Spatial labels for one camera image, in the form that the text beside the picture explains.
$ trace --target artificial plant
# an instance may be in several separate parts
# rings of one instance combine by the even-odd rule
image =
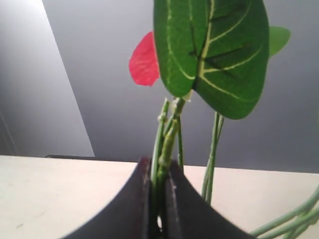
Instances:
[[[160,78],[173,96],[172,102],[164,101],[153,151],[154,228],[176,136],[178,163],[183,167],[180,115],[191,93],[195,91],[215,110],[202,187],[202,197],[211,203],[216,149],[224,119],[240,120],[254,109],[262,94],[268,60],[289,38],[287,29],[269,26],[262,0],[154,0],[153,31],[138,44],[129,62],[136,84],[152,86]],[[318,195],[252,234],[264,239],[283,234],[285,239],[296,238],[319,218],[318,209],[311,210]],[[296,216],[296,221],[277,229]]]

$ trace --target anthurium leaf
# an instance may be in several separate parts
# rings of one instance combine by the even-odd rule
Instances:
[[[190,92],[208,25],[207,0],[154,0],[160,78],[175,97]]]
[[[281,51],[290,39],[290,31],[281,26],[269,28],[269,54],[273,56]]]
[[[193,89],[217,112],[238,120],[257,104],[269,59],[262,0],[211,0]]]

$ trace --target red petal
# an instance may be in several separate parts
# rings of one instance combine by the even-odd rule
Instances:
[[[152,86],[160,77],[153,32],[149,32],[134,50],[129,69],[137,85]]]

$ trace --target green leaf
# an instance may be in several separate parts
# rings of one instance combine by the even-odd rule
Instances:
[[[288,43],[291,33],[281,26],[271,26],[269,28],[269,54],[276,55]]]
[[[154,37],[160,77],[175,97],[189,93],[208,25],[207,0],[154,0]]]
[[[264,86],[269,59],[265,6],[262,0],[211,0],[208,7],[193,88],[221,115],[242,119],[253,110]]]

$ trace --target table surface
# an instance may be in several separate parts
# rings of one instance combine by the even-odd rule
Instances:
[[[58,239],[95,216],[135,163],[0,156],[0,238]],[[200,192],[205,168],[186,166]],[[292,210],[319,174],[216,168],[213,207],[246,231]],[[316,239],[319,225],[300,239]]]

